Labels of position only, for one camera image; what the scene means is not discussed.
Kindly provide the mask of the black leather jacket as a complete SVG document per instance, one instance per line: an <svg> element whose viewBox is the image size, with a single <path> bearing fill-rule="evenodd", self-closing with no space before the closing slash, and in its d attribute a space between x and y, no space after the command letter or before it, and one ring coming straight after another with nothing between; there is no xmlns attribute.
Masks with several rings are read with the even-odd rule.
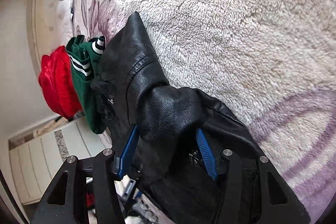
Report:
<svg viewBox="0 0 336 224"><path fill-rule="evenodd" d="M175 223L209 223L221 186L205 166L192 161L197 130L213 142L213 153L230 149L241 157L238 223L261 217L260 148L248 129L217 98L199 89L169 84L137 12L107 44L92 83L117 140L135 124L139 141L129 176L139 170L140 189Z"/></svg>

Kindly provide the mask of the red folded quilt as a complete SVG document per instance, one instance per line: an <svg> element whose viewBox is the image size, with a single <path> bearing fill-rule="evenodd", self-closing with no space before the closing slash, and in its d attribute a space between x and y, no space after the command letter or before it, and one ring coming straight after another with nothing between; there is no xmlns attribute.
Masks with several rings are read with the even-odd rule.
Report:
<svg viewBox="0 0 336 224"><path fill-rule="evenodd" d="M38 81L46 103L56 114L69 120L82 110L72 83L70 58L65 46L42 56Z"/></svg>

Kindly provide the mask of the folded green striped garment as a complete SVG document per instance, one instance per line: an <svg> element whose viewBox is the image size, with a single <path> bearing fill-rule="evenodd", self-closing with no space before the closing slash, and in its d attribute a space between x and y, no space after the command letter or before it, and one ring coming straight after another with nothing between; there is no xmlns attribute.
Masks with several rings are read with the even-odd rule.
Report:
<svg viewBox="0 0 336 224"><path fill-rule="evenodd" d="M97 74L97 67L106 48L104 36L88 41L84 35L71 38L66 45L70 58L73 87L84 111L88 126L95 134L105 130L104 122L98 111L97 96L91 88L91 82Z"/></svg>

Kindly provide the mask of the floral purple bed blanket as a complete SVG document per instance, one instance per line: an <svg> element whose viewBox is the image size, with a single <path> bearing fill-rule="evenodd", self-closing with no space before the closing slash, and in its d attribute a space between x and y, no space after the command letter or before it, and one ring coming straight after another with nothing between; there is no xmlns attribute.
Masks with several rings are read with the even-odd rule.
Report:
<svg viewBox="0 0 336 224"><path fill-rule="evenodd" d="M112 38L137 11L170 83L223 101L316 223L335 196L335 0L74 0Z"/></svg>

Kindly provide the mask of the cream bed headboard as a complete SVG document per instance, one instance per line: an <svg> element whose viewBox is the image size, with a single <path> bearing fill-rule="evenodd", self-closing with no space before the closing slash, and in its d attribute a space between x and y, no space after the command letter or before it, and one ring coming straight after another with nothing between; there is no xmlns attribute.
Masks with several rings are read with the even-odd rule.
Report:
<svg viewBox="0 0 336 224"><path fill-rule="evenodd" d="M56 8L61 0L27 0L26 27L31 62L36 76L43 55L49 55L59 43L56 38Z"/></svg>

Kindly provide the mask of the white pillow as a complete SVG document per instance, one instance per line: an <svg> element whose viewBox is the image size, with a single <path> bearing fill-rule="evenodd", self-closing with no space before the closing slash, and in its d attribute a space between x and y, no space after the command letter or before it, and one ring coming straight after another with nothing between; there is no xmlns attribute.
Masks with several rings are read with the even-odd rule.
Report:
<svg viewBox="0 0 336 224"><path fill-rule="evenodd" d="M56 21L59 27L64 29L72 29L73 18L73 3L74 0L61 0L58 1L56 7Z"/></svg>

